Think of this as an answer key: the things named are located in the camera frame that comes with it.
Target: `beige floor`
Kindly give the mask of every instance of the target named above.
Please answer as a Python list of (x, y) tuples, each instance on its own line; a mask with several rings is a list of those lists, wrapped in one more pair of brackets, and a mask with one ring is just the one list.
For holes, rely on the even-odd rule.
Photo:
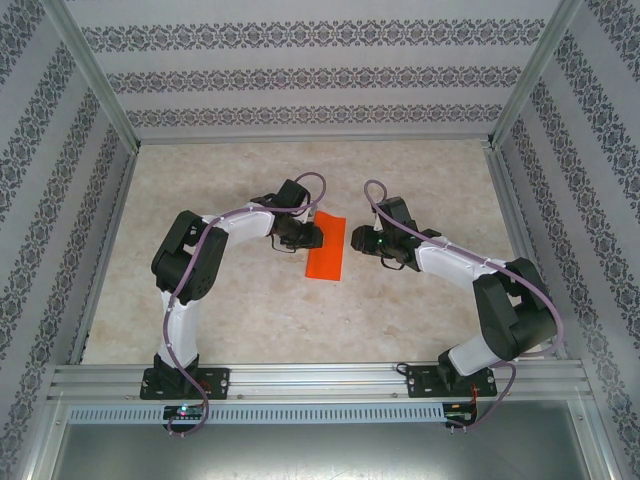
[[(402, 196), (421, 229), (494, 258), (512, 252), (477, 141), (270, 143), (142, 148), (84, 363), (149, 363), (162, 308), (150, 264), (175, 216), (223, 213), (307, 170), (324, 174), (322, 210), (348, 219), (341, 282), (304, 276), (307, 252), (256, 239), (225, 252), (202, 305), (207, 363), (435, 360), (478, 331), (473, 295), (440, 278), (393, 272), (353, 251), (371, 223), (365, 180)], [(309, 179), (312, 194), (318, 184)]]

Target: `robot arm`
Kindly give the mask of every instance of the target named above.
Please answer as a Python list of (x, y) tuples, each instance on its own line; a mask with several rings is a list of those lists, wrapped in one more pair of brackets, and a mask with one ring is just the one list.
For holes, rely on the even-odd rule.
[[(254, 211), (252, 208), (297, 208), (302, 207), (305, 199), (308, 201), (309, 198), (310, 194), (304, 187), (287, 180), (277, 194), (252, 199), (246, 205), (249, 211), (228, 218), (219, 218), (215, 227), (211, 228), (202, 244), (191, 276), (170, 312), (167, 326), (171, 349), (178, 363), (185, 366), (187, 371), (196, 370), (198, 365), (196, 336), (200, 300), (213, 286), (226, 248), (268, 235), (279, 236), (281, 245), (291, 250), (322, 246), (322, 231), (307, 221), (307, 210), (296, 216), (291, 213)], [(156, 253), (151, 271), (156, 276), (156, 285), (161, 290), (165, 310), (169, 306), (171, 294), (176, 290), (192, 259), (192, 254), (185, 247), (194, 247), (207, 224), (214, 218), (218, 217), (201, 217), (188, 210), (181, 212)], [(176, 369), (164, 342), (161, 342), (158, 354), (154, 358), (154, 368), (174, 390), (191, 388)]]
[[(389, 198), (378, 206), (395, 221), (418, 231), (402, 198)], [(438, 358), (438, 373), (449, 388), (463, 377), (500, 360), (517, 358), (557, 333), (551, 312), (528, 289), (485, 263), (453, 251), (457, 250), (451, 249), (454, 244), (439, 232), (428, 229), (421, 233), (434, 238), (437, 245), (422, 242), (383, 217), (376, 216), (374, 226), (355, 229), (351, 246), (364, 254), (380, 257), (385, 266), (385, 259), (394, 259), (400, 268), (407, 266), (417, 272), (438, 275), (474, 292), (481, 333), (443, 352)], [(538, 272), (529, 260), (518, 258), (504, 262), (492, 259), (491, 262), (525, 278), (546, 293)], [(511, 299), (517, 299), (518, 303), (512, 305)]]

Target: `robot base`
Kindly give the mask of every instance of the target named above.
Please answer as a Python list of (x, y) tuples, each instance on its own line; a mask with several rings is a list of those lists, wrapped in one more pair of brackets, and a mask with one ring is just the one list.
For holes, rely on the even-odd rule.
[(458, 377), (447, 385), (437, 366), (409, 365), (403, 373), (407, 377), (409, 398), (451, 398), (470, 396), (475, 386), (478, 397), (495, 397), (498, 394), (493, 371), (483, 368), (468, 377)]
[[(228, 368), (198, 368), (199, 356), (185, 370), (201, 387), (209, 400), (226, 400), (229, 391)], [(153, 368), (147, 368), (140, 388), (142, 400), (197, 400), (200, 393), (178, 371), (162, 361), (156, 354)]]

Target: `purple cable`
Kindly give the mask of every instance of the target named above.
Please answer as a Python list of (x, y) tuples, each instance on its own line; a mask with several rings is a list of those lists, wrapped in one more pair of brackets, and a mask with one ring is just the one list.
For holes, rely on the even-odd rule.
[[(236, 210), (231, 210), (230, 212), (222, 214), (219, 217), (216, 217), (213, 220), (211, 220), (211, 223), (209, 223), (205, 227), (205, 229), (202, 231), (202, 235), (200, 236), (200, 240), (198, 240), (198, 243), (196, 244), (196, 248), (195, 248), (195, 250), (193, 252), (193, 256), (191, 257), (191, 260), (189, 261), (189, 264), (187, 265), (187, 269), (184, 271), (184, 274), (182, 275), (182, 278), (180, 279), (180, 282), (178, 283), (178, 286), (176, 287), (175, 291), (171, 294), (171, 297), (169, 298), (169, 304), (167, 305), (167, 310), (166, 310), (166, 312), (164, 314), (164, 320), (163, 320), (163, 323), (162, 323), (162, 337), (163, 337), (164, 343), (165, 343), (165, 345), (167, 347), (167, 352), (169, 353), (169, 356), (171, 357), (171, 360), (175, 364), (175, 366), (178, 369), (178, 371), (189, 381), (189, 383), (191, 385), (193, 385), (195, 387), (196, 390), (198, 390), (198, 393), (200, 393), (200, 395), (202, 396), (202, 400), (203, 400), (203, 403), (204, 403), (204, 409), (205, 409), (205, 413), (202, 416), (202, 418), (200, 419), (200, 422), (198, 422), (190, 430), (188, 430), (186, 432), (181, 432), (179, 434), (181, 438), (184, 438), (187, 435), (191, 435), (193, 433), (196, 433), (205, 424), (205, 422), (209, 418), (209, 399), (207, 398), (207, 392), (205, 392), (204, 389), (200, 386), (200, 384), (198, 384), (198, 382), (196, 382), (196, 380), (191, 375), (189, 375), (189, 373), (184, 369), (184, 367), (182, 365), (180, 365), (180, 362), (178, 361), (178, 358), (176, 357), (176, 354), (173, 351), (173, 348), (171, 347), (171, 342), (169, 341), (169, 318), (171, 317), (171, 312), (173, 311), (173, 305), (176, 302), (176, 298), (178, 297), (178, 295), (180, 295), (180, 292), (184, 288), (185, 284), (187, 283), (187, 280), (188, 280), (189, 276), (191, 275), (191, 271), (193, 270), (193, 266), (195, 265), (196, 260), (198, 259), (198, 255), (200, 255), (200, 250), (202, 249), (202, 245), (204, 244), (204, 241), (207, 238), (207, 235), (209, 234), (211, 229), (219, 221), (221, 221), (221, 220), (223, 220), (223, 219), (225, 219), (227, 217), (232, 217), (234, 215), (238, 215), (240, 213), (246, 213), (246, 212), (298, 213), (300, 211), (304, 211), (304, 210), (308, 210), (310, 208), (313, 208), (318, 203), (320, 203), (320, 200), (322, 200), (322, 198), (324, 197), (325, 192), (327, 191), (327, 182), (326, 182), (326, 180), (324, 179), (324, 177), (322, 175), (320, 175), (319, 173), (316, 173), (316, 172), (303, 173), (302, 175), (300, 175), (298, 178), (295, 179), (295, 182), (298, 182), (299, 180), (301, 180), (301, 179), (303, 179), (305, 177), (308, 177), (308, 176), (318, 177), (320, 179), (320, 181), (322, 181), (322, 191), (320, 192), (320, 195), (318, 195), (318, 197), (315, 200), (313, 200), (312, 202), (309, 202), (308, 204), (306, 204), (306, 205), (304, 205), (302, 207), (297, 207), (297, 208), (243, 207), (243, 208), (238, 208)], [(173, 423), (175, 418), (178, 418), (178, 417), (171, 417), (169, 419), (169, 422), (167, 423), (167, 430), (169, 431), (169, 435), (171, 435), (171, 436), (173, 436), (175, 433), (177, 433), (177, 432), (174, 432), (171, 429), (171, 425), (172, 425), (172, 423)]]
[[(544, 350), (542, 350), (540, 352), (525, 352), (525, 353), (520, 355), (521, 357), (537, 357), (537, 356), (540, 356), (540, 355), (545, 355), (547, 353), (554, 352), (562, 344), (562, 340), (564, 338), (564, 324), (562, 323), (562, 318), (560, 317), (560, 312), (558, 312), (558, 309), (555, 307), (553, 302), (551, 302), (551, 300), (539, 288), (537, 288), (535, 285), (533, 285), (531, 282), (527, 281), (526, 279), (522, 278), (520, 275), (517, 275), (517, 274), (513, 273), (512, 271), (507, 270), (506, 268), (489, 261), (488, 258), (482, 258), (479, 255), (476, 255), (475, 253), (469, 252), (468, 250), (465, 250), (463, 248), (457, 247), (455, 245), (442, 243), (442, 242), (440, 242), (440, 241), (438, 241), (438, 240), (436, 240), (434, 238), (426, 237), (425, 235), (422, 235), (420, 232), (415, 232), (412, 229), (410, 229), (409, 227), (407, 227), (407, 226), (403, 225), (402, 223), (394, 220), (393, 218), (391, 218), (389, 215), (387, 215), (386, 213), (384, 213), (382, 211), (382, 209), (378, 206), (378, 204), (371, 197), (371, 194), (369, 194), (369, 185), (371, 185), (371, 184), (378, 185), (379, 187), (382, 188), (382, 192), (383, 192), (382, 193), (382, 195), (383, 195), (382, 196), (382, 200), (385, 200), (387, 198), (387, 187), (385, 187), (385, 185), (382, 182), (379, 182), (378, 180), (367, 180), (365, 182), (365, 184), (364, 184), (364, 195), (365, 195), (365, 197), (367, 197), (367, 200), (371, 204), (371, 207), (373, 207), (373, 209), (376, 211), (376, 213), (379, 216), (381, 216), (382, 218), (384, 218), (385, 220), (387, 220), (389, 223), (391, 223), (392, 225), (395, 225), (399, 229), (404, 230), (405, 232), (413, 235), (414, 237), (419, 238), (420, 240), (422, 240), (424, 242), (430, 243), (430, 244), (435, 245), (436, 247), (439, 247), (439, 248), (447, 248), (447, 249), (451, 250), (452, 252), (459, 253), (463, 257), (467, 257), (468, 259), (473, 260), (474, 262), (482, 263), (482, 264), (488, 266), (489, 268), (493, 268), (494, 270), (497, 270), (500, 273), (505, 274), (506, 276), (508, 276), (512, 280), (515, 280), (516, 282), (520, 283), (524, 287), (526, 287), (529, 290), (531, 290), (531, 292), (533, 292), (538, 298), (540, 298), (540, 300), (542, 300), (542, 302), (547, 306), (547, 308), (551, 312), (551, 315), (553, 316), (553, 320), (556, 322), (556, 328), (558, 330), (557, 335), (556, 335), (556, 339), (555, 339), (555, 341), (553, 342), (553, 344), (550, 347), (545, 348)], [(509, 390), (511, 389), (511, 386), (513, 385), (513, 382), (516, 379), (516, 367), (513, 366), (511, 363), (500, 361), (500, 362), (497, 362), (494, 365), (492, 365), (492, 367), (494, 367), (494, 368), (497, 368), (497, 367), (510, 367), (511, 371), (512, 371), (511, 378), (509, 379), (509, 382), (507, 383), (507, 386), (505, 387), (505, 389), (502, 391), (502, 393), (500, 394), (498, 399), (493, 403), (491, 408), (489, 408), (487, 413), (485, 413), (473, 425), (470, 425), (469, 427), (467, 427), (466, 430), (472, 430), (476, 426), (483, 424), (487, 420), (487, 418), (493, 414), (493, 412), (500, 405), (500, 403), (502, 403), (502, 400), (504, 400), (504, 397), (506, 397), (507, 394), (509, 393)]]
[(480, 419), (477, 420), (475, 423), (472, 423), (471, 425), (468, 425), (468, 426), (456, 420), (451, 420), (451, 419), (446, 420), (448, 423), (452, 423), (453, 425), (464, 429), (465, 433), (473, 430), (474, 428), (478, 428), (478, 426), (482, 425), (484, 422), (487, 421), (487, 419), (491, 415), (493, 415), (493, 412), (495, 412), (496, 408), (498, 408), (498, 406), (502, 403), (502, 401), (504, 400), (504, 397), (506, 397), (509, 394), (509, 390), (511, 390), (511, 387), (513, 386), (513, 382), (516, 381), (516, 367), (512, 363), (500, 361), (500, 362), (494, 363), (493, 365), (491, 365), (491, 367), (492, 368), (509, 367), (511, 369), (511, 377), (507, 382), (507, 386), (504, 387), (504, 390), (502, 390), (502, 393), (500, 394), (498, 399), (495, 402), (493, 402), (493, 405), (491, 405), (489, 410), (487, 410), (487, 413), (485, 413), (482, 417), (480, 417)]
[(551, 315), (553, 316), (553, 320), (556, 322), (556, 329), (558, 330), (557, 335), (556, 335), (556, 339), (555, 339), (555, 341), (553, 342), (553, 344), (551, 346), (545, 348), (544, 350), (541, 350), (539, 352), (524, 352), (523, 354), (520, 355), (521, 357), (539, 357), (540, 355), (546, 355), (547, 353), (551, 353), (551, 352), (556, 351), (558, 349), (558, 347), (560, 345), (562, 345), (562, 340), (564, 339), (564, 323), (562, 323), (562, 318), (560, 317), (560, 312), (558, 312), (558, 309), (555, 307), (553, 302), (551, 302), (551, 300), (549, 300), (549, 297), (547, 297), (544, 293), (542, 293), (542, 291), (538, 287), (533, 285), (528, 280), (522, 278), (520, 275), (518, 275), (516, 273), (513, 273), (512, 271), (507, 270), (506, 268), (491, 262), (490, 259), (488, 259), (488, 258), (483, 258), (483, 257), (481, 257), (479, 255), (476, 255), (475, 253), (469, 252), (468, 250), (465, 250), (464, 248), (460, 248), (460, 247), (458, 247), (456, 245), (442, 243), (442, 242), (436, 240), (436, 238), (426, 237), (425, 235), (422, 235), (419, 232), (414, 232), (409, 227), (407, 227), (407, 226), (403, 225), (402, 223), (394, 220), (389, 215), (384, 213), (380, 209), (380, 207), (378, 207), (378, 205), (373, 200), (373, 198), (371, 198), (371, 195), (369, 194), (369, 185), (371, 185), (371, 184), (375, 184), (375, 185), (378, 185), (379, 187), (382, 187), (383, 192), (384, 192), (383, 200), (387, 198), (387, 187), (385, 187), (384, 184), (382, 182), (379, 182), (378, 180), (367, 180), (365, 182), (365, 184), (364, 184), (364, 195), (367, 197), (367, 200), (369, 201), (369, 203), (371, 204), (373, 209), (378, 213), (378, 215), (380, 215), (382, 218), (387, 220), (389, 223), (391, 223), (392, 225), (395, 225), (399, 229), (404, 230), (405, 232), (413, 235), (414, 237), (419, 238), (420, 240), (422, 240), (424, 242), (427, 242), (427, 243), (430, 243), (432, 245), (435, 245), (436, 247), (447, 248), (447, 249), (451, 250), (452, 252), (459, 253), (463, 257), (467, 257), (468, 259), (473, 260), (474, 262), (482, 263), (482, 264), (486, 265), (489, 268), (493, 268), (494, 270), (499, 271), (500, 273), (506, 275), (507, 277), (511, 278), (512, 280), (515, 280), (519, 284), (521, 284), (524, 287), (526, 287), (529, 290), (531, 290), (531, 292), (533, 292), (536, 295), (536, 297), (538, 297), (540, 300), (542, 300), (542, 302), (546, 305), (546, 307), (551, 312)]

